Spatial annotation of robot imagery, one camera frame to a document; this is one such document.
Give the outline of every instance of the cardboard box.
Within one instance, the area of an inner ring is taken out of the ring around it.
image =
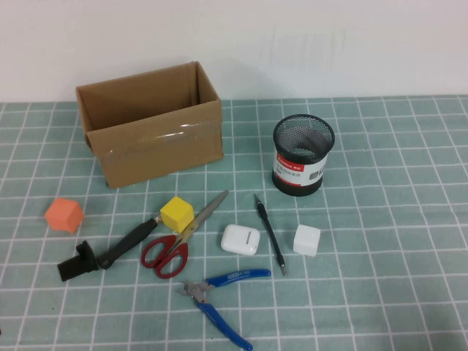
[[[111,188],[223,157],[221,100],[199,62],[78,86],[76,95]]]

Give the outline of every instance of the red label band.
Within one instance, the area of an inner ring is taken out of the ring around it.
[[[276,154],[276,159],[278,160],[279,163],[281,163],[283,166],[285,166],[288,170],[294,170],[295,172],[303,172],[304,171],[304,165],[300,165],[298,163],[288,161],[287,159],[281,157],[280,154]]]

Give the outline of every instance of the black mesh pen holder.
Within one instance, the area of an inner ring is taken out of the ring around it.
[[[275,186],[292,196],[316,192],[335,143],[330,124],[312,115],[288,116],[276,125],[273,141],[276,152],[271,176]]]

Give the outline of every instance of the blue pliers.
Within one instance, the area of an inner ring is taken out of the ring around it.
[[[241,336],[239,336],[221,317],[218,311],[209,303],[204,292],[214,289],[215,287],[222,287],[238,280],[258,278],[261,276],[270,276],[271,272],[268,269],[250,269],[245,271],[237,271],[222,276],[215,276],[214,278],[205,279],[203,283],[186,282],[182,294],[190,295],[195,299],[198,307],[205,312],[206,316],[211,322],[237,346],[244,350],[251,351],[254,347]]]

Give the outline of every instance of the black pen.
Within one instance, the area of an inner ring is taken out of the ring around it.
[[[258,214],[260,215],[260,218],[263,220],[263,223],[265,223],[266,230],[268,231],[271,242],[273,243],[273,247],[275,248],[276,259],[278,260],[278,264],[279,264],[279,267],[281,268],[281,272],[283,272],[283,275],[287,276],[286,266],[284,265],[284,258],[281,252],[279,251],[278,242],[276,241],[275,234],[273,233],[273,229],[271,229],[270,221],[268,221],[268,215],[266,213],[265,206],[262,204],[262,202],[259,200],[256,194],[254,194],[254,197],[255,197],[255,201],[257,201]]]

